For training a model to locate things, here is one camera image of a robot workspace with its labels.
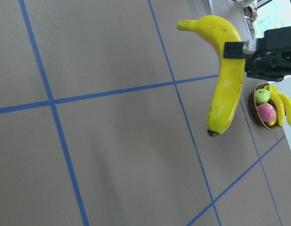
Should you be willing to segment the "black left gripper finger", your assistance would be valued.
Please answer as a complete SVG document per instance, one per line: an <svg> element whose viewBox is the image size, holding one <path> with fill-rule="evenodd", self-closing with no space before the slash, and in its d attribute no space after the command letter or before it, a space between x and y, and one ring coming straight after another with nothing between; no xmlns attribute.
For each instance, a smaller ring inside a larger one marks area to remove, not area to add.
<svg viewBox="0 0 291 226"><path fill-rule="evenodd" d="M224 58L245 59L247 77L281 82L291 75L291 26L264 32L264 37L226 42Z"/></svg>

